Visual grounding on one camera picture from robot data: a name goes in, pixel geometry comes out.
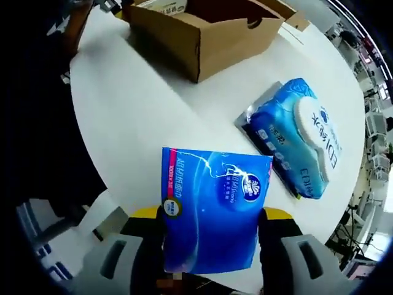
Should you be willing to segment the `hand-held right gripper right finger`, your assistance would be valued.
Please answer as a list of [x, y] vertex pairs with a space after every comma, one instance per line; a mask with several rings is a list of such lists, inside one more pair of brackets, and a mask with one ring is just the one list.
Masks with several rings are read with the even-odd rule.
[[259, 215], [264, 294], [347, 294], [338, 259], [313, 235], [303, 234], [286, 211], [265, 207]]

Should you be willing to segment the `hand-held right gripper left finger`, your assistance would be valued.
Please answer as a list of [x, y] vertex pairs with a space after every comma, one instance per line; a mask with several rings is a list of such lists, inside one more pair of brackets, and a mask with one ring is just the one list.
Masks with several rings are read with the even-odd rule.
[[71, 280], [70, 294], [159, 294], [165, 275], [162, 244], [163, 208], [153, 218], [131, 217], [119, 234], [111, 234], [84, 257]]

